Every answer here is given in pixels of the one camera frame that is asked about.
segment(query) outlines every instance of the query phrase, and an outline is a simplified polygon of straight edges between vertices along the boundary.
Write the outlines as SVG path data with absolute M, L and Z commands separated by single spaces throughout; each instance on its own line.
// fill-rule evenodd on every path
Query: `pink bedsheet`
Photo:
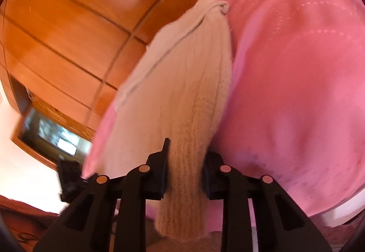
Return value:
M 272 175 L 309 216 L 351 197 L 365 184 L 361 0 L 227 1 L 235 59 L 212 149 L 248 176 Z M 94 172 L 115 115 L 111 104 L 84 176 Z M 212 201 L 208 229 L 221 226 L 222 204 Z

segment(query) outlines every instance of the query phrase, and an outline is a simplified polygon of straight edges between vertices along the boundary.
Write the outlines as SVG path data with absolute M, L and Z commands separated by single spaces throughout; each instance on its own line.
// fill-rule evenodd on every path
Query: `beige fabric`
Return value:
M 98 173 L 119 177 L 171 139 L 168 186 L 156 218 L 164 236 L 205 236 L 201 169 L 231 80 L 228 4 L 199 0 L 163 27 L 115 99 L 117 118 Z

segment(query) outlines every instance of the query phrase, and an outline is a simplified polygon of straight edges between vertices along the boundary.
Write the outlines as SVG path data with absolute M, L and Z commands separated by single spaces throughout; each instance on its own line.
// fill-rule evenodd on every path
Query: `ribbed knit fabric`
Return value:
M 99 173 L 125 175 L 171 139 L 156 229 L 174 239 L 205 235 L 201 169 L 231 80 L 227 11 L 224 1 L 199 0 L 156 34 L 118 91 L 116 123 L 99 163 Z

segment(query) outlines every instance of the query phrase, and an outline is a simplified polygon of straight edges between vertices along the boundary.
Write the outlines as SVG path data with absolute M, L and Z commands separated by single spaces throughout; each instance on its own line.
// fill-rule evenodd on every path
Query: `pink fabric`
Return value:
M 211 148 L 248 176 L 272 175 L 309 216 L 349 198 L 365 184 L 361 0 L 227 1 L 235 60 Z M 109 117 L 84 175 L 102 152 Z M 221 230 L 221 202 L 209 203 L 207 225 Z

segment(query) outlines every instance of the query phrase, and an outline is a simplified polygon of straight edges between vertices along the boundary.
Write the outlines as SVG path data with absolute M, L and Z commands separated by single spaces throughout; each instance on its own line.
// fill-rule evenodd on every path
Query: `white wall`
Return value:
M 9 105 L 1 84 L 0 94 L 0 194 L 44 211 L 59 213 L 66 204 L 59 199 L 57 172 L 10 140 L 21 116 Z

